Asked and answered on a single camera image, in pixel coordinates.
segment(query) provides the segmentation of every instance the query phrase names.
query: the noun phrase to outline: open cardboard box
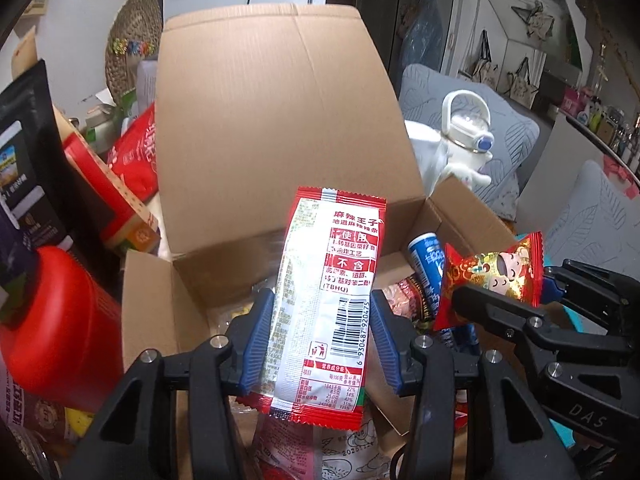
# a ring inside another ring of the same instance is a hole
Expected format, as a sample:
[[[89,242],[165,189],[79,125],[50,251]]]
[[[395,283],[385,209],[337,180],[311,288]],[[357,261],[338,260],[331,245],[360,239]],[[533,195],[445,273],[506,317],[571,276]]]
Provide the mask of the open cardboard box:
[[[352,7],[227,7],[169,20],[156,121],[172,260],[127,256],[127,367],[147,348],[164,355],[195,348],[217,332],[225,305],[277,271],[298,186],[387,199],[375,287],[413,272],[407,243],[424,232],[463,254],[513,244],[459,181],[447,180],[425,198],[394,90]],[[493,348],[505,345],[481,336]],[[367,393],[400,438],[413,400],[386,386],[370,341]],[[178,415],[184,431],[184,413]],[[241,430],[249,440],[251,421]],[[398,442],[387,436],[386,447]],[[179,441],[181,478],[188,478],[186,438]]]

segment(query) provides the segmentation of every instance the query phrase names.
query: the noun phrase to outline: barcode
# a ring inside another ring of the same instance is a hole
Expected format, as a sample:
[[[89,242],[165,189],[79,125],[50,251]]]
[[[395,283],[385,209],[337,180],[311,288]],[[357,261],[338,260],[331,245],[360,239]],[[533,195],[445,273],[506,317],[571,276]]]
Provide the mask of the barcode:
[[[335,319],[337,327],[334,330],[334,337],[331,339],[331,355],[358,357],[362,318],[368,305],[368,298],[362,300],[340,298],[338,315]]]

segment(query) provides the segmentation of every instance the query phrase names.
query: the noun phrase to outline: pink bow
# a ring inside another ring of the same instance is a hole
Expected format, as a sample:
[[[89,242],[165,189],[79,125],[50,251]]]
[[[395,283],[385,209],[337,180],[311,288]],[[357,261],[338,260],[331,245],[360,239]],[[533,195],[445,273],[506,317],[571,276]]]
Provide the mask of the pink bow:
[[[627,187],[625,191],[625,195],[629,200],[633,200],[640,196],[640,189],[638,189],[638,184],[636,184],[633,174],[624,166],[620,166],[608,155],[604,155],[602,171],[604,171],[607,178],[614,174],[621,182],[626,180],[631,184],[631,186]]]

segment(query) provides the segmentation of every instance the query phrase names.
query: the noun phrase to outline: red plastic bottle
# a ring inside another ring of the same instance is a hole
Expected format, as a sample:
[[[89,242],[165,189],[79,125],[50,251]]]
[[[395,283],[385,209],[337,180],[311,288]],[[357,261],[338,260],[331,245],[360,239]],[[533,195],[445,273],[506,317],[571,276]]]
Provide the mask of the red plastic bottle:
[[[0,325],[2,357],[29,393],[95,413],[123,375],[120,305],[65,251],[37,251],[33,299]]]

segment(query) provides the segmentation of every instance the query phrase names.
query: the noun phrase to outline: silver bolt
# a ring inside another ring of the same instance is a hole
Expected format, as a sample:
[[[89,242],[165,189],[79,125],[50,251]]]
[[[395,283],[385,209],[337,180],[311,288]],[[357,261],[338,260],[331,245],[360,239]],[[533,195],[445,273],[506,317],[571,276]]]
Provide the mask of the silver bolt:
[[[156,358],[158,357],[158,350],[145,350],[144,352],[142,352],[142,354],[140,354],[140,360],[143,363],[152,363],[153,361],[156,360]]]
[[[502,361],[502,354],[497,350],[487,350],[484,353],[484,357],[486,358],[487,361],[489,361],[491,364],[494,364],[494,365]]]
[[[546,367],[546,371],[554,379],[557,379],[562,375],[562,365],[560,363],[549,363]]]
[[[418,348],[429,348],[433,345],[433,339],[431,339],[428,335],[419,335],[415,338],[415,345]]]
[[[529,324],[533,327],[533,328],[540,328],[542,326],[542,318],[538,317],[538,316],[534,316],[534,317],[530,317],[529,318]]]
[[[229,344],[229,338],[226,335],[215,335],[210,339],[209,344],[213,348],[224,348]]]

